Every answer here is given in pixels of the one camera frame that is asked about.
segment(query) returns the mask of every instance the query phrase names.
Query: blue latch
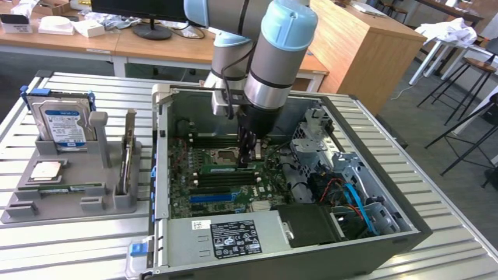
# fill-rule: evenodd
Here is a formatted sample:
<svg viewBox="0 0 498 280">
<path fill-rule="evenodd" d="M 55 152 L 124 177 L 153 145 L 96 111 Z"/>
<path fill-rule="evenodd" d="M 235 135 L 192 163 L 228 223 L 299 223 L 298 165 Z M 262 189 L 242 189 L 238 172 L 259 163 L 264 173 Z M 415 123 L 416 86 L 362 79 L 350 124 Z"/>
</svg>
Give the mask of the blue latch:
<svg viewBox="0 0 498 280">
<path fill-rule="evenodd" d="M 21 86 L 21 88 L 20 88 L 19 90 L 21 91 L 20 96 L 21 96 L 21 98 L 23 98 L 23 100 L 24 100 L 25 105 L 28 106 L 28 110 L 31 110 L 31 108 L 29 108 L 29 104 L 28 104 L 27 93 L 25 93 L 27 90 L 28 90 L 28 86 Z"/>
<path fill-rule="evenodd" d="M 131 245 L 131 253 L 129 255 L 132 257 L 140 257 L 140 256 L 147 256 L 147 248 L 148 248 L 148 243 L 133 243 Z"/>
<path fill-rule="evenodd" d="M 48 96 L 48 94 L 49 94 L 49 89 L 32 89 L 29 94 L 31 94 L 31 95 Z"/>
<path fill-rule="evenodd" d="M 156 166 L 152 167 L 152 170 L 149 172 L 149 177 L 156 178 Z"/>
<path fill-rule="evenodd" d="M 88 102 L 89 102 L 89 105 L 91 105 L 91 111 L 96 111 L 96 107 L 95 107 L 95 94 L 93 92 L 89 90 L 88 91 Z"/>
</svg>

